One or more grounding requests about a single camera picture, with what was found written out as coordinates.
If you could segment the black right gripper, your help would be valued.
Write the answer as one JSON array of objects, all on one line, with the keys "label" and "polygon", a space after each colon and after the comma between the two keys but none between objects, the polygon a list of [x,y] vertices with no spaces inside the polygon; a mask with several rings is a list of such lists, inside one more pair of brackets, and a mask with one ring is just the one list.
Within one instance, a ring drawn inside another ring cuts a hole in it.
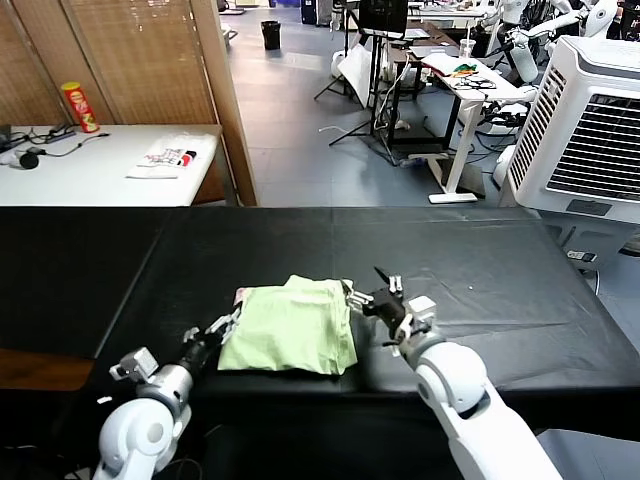
[{"label": "black right gripper", "polygon": [[343,280],[345,301],[350,308],[362,308],[364,316],[379,318],[386,325],[389,333],[395,334],[407,315],[402,298],[392,294],[403,292],[402,278],[381,267],[375,267],[374,270],[388,289],[382,288],[371,294],[365,294],[357,291],[351,281]]}]

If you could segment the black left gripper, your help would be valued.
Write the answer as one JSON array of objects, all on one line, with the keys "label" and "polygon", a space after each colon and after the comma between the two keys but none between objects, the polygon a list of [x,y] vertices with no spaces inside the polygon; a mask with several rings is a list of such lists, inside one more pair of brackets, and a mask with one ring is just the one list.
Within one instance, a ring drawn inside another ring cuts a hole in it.
[{"label": "black left gripper", "polygon": [[222,345],[239,324],[240,315],[241,306],[238,305],[231,313],[216,319],[205,332],[199,332],[198,327],[185,331],[178,364],[190,374],[200,374],[211,358],[219,357]]}]

